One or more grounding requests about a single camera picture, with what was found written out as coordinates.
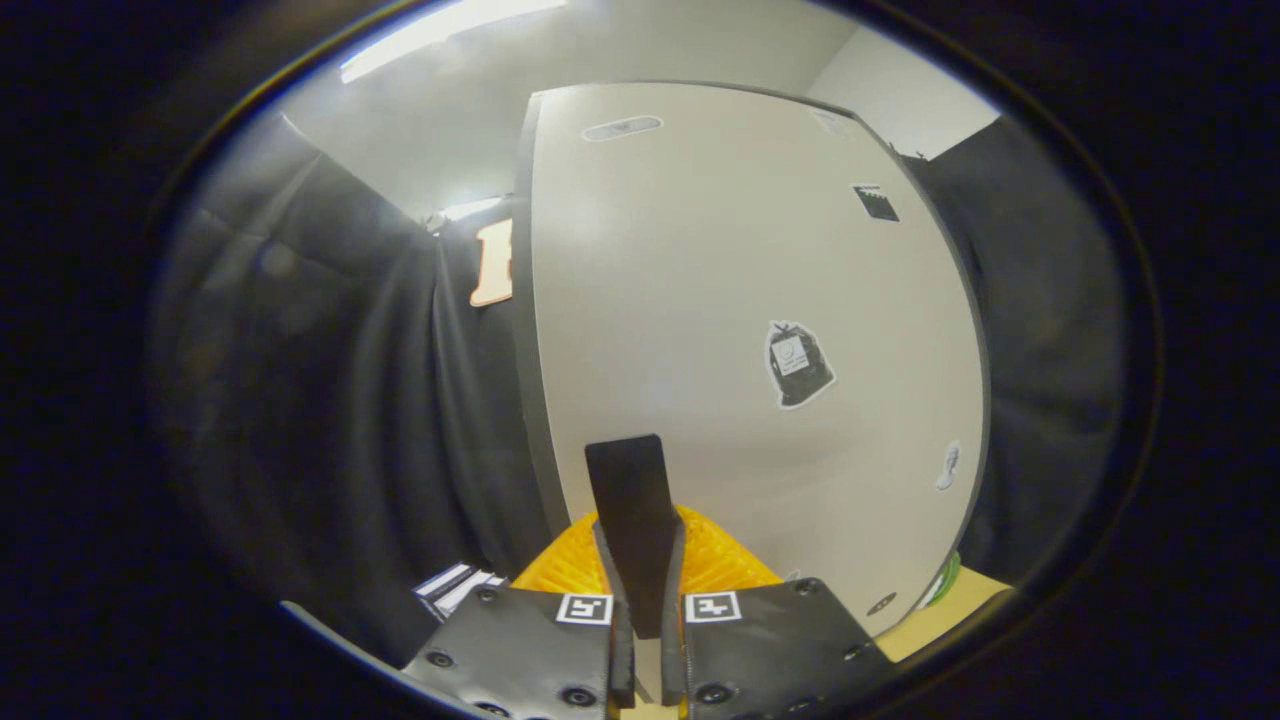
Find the white wall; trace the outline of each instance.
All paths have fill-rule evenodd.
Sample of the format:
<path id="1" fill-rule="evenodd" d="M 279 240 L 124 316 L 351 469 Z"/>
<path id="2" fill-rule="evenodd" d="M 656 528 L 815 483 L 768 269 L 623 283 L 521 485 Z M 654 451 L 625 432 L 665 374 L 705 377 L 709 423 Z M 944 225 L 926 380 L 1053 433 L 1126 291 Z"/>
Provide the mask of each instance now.
<path id="1" fill-rule="evenodd" d="M 852 110 L 899 152 L 929 160 L 1000 117 L 964 83 L 867 27 L 836 51 L 808 95 Z"/>

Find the sticker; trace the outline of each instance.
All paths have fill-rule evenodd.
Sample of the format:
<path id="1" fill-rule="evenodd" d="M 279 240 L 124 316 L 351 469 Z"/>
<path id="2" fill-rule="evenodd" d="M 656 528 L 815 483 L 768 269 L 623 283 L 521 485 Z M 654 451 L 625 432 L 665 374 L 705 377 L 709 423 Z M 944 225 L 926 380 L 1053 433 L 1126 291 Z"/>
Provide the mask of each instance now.
<path id="1" fill-rule="evenodd" d="M 764 361 L 783 410 L 800 407 L 836 382 L 818 336 L 800 323 L 769 323 Z"/>
<path id="2" fill-rule="evenodd" d="M 822 126 L 822 129 L 827 131 L 828 135 L 852 140 L 854 128 L 850 124 L 850 120 L 841 118 L 835 113 L 827 113 L 826 110 L 818 110 L 815 108 L 809 108 L 809 114 L 813 115 L 813 119 L 818 120 L 818 124 Z"/>
<path id="3" fill-rule="evenodd" d="M 480 241 L 480 277 L 471 291 L 471 306 L 511 300 L 511 219 L 480 228 L 476 240 Z"/>
<path id="4" fill-rule="evenodd" d="M 613 623 L 613 596 L 566 594 L 561 600 L 556 621 L 573 625 L 608 625 Z"/>
<path id="5" fill-rule="evenodd" d="M 708 592 L 685 596 L 685 623 L 727 623 L 741 620 L 737 593 Z"/>
<path id="6" fill-rule="evenodd" d="M 868 215 L 877 220 L 899 222 L 897 213 L 893 211 L 888 196 L 884 195 L 884 191 L 878 184 L 852 183 L 849 187 L 854 188 L 854 192 L 858 193 Z"/>
<path id="7" fill-rule="evenodd" d="M 616 140 L 618 137 L 635 135 L 646 129 L 658 129 L 660 127 L 662 118 L 640 115 L 637 118 L 627 118 L 625 120 L 614 120 L 612 123 L 604 123 L 603 126 L 586 128 L 582 131 L 582 140 L 588 142 L 604 142 L 605 140 Z"/>
<path id="8" fill-rule="evenodd" d="M 938 475 L 938 480 L 934 487 L 938 489 L 947 489 L 951 483 L 956 482 L 956 465 L 960 464 L 960 441 L 954 439 L 951 445 L 947 446 L 947 455 L 942 460 L 942 474 Z"/>
<path id="9" fill-rule="evenodd" d="M 867 615 L 876 615 L 881 610 L 884 610 L 886 607 L 888 607 L 888 603 L 893 602 L 895 597 L 897 597 L 896 592 L 888 593 L 887 596 L 884 596 L 883 600 L 873 605 L 872 609 L 867 611 Z"/>
<path id="10" fill-rule="evenodd" d="M 479 585 L 502 587 L 506 578 L 485 573 L 466 562 L 457 562 L 448 570 L 413 588 L 422 606 L 440 623 L 457 610 L 462 600 Z"/>

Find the label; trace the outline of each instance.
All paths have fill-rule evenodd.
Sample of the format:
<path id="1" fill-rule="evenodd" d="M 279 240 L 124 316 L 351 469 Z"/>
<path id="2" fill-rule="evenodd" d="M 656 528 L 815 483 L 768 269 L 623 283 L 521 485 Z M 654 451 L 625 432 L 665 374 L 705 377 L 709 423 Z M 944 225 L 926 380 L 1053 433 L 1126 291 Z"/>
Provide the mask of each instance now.
<path id="1" fill-rule="evenodd" d="M 796 370 L 809 366 L 809 356 L 804 351 L 804 343 L 799 337 L 788 337 L 782 342 L 774 342 L 773 357 L 778 361 L 778 369 L 783 375 L 790 375 Z"/>

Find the trash bag sticker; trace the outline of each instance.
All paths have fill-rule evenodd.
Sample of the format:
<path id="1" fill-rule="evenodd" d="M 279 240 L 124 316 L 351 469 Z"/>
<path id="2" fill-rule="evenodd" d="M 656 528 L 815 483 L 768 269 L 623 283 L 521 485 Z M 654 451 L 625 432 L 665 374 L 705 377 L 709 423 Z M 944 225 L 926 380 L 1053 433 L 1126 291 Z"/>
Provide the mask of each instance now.
<path id="1" fill-rule="evenodd" d="M 888 202 L 888 196 L 884 195 L 884 191 L 878 184 L 854 183 L 849 187 L 854 188 L 854 192 L 858 193 L 868 215 L 877 220 L 899 222 L 897 213 L 893 211 L 893 206 Z"/>
<path id="2" fill-rule="evenodd" d="M 836 382 L 818 336 L 800 323 L 769 323 L 764 354 L 783 410 L 800 407 Z"/>

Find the black sticker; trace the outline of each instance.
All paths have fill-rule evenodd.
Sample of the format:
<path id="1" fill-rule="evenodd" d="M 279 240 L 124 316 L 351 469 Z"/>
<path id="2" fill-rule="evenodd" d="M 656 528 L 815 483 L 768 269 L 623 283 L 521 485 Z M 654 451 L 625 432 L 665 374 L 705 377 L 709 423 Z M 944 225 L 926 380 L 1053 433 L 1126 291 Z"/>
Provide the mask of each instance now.
<path id="1" fill-rule="evenodd" d="M 876 218 L 877 220 L 892 220 L 899 222 L 897 213 L 893 211 L 893 205 L 890 204 L 888 196 L 881 190 L 878 184 L 851 184 L 849 187 L 854 188 L 858 197 L 863 201 L 863 208 L 867 208 L 867 214 Z"/>

